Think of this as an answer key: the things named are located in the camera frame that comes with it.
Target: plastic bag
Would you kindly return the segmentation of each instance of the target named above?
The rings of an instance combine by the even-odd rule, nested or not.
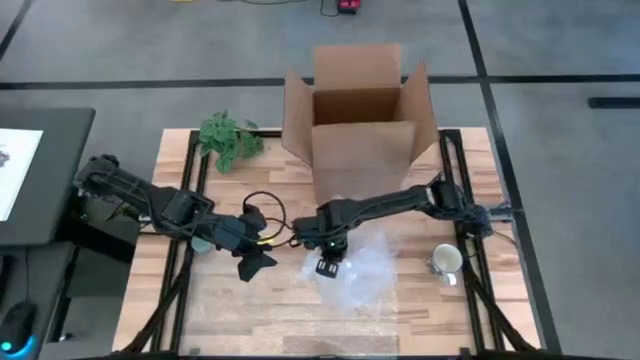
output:
[[[349,247],[338,274],[331,279],[315,272],[320,250],[309,253],[301,278],[314,281],[323,302],[340,313],[351,314],[367,306],[380,314],[384,297],[396,281],[394,254],[387,245],[384,230],[378,226],[360,227],[349,232]]]

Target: white mug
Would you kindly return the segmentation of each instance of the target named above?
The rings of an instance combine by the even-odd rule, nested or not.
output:
[[[458,283],[456,272],[462,268],[462,254],[457,247],[440,244],[433,249],[428,261],[431,271],[440,275],[445,284],[455,286]]]

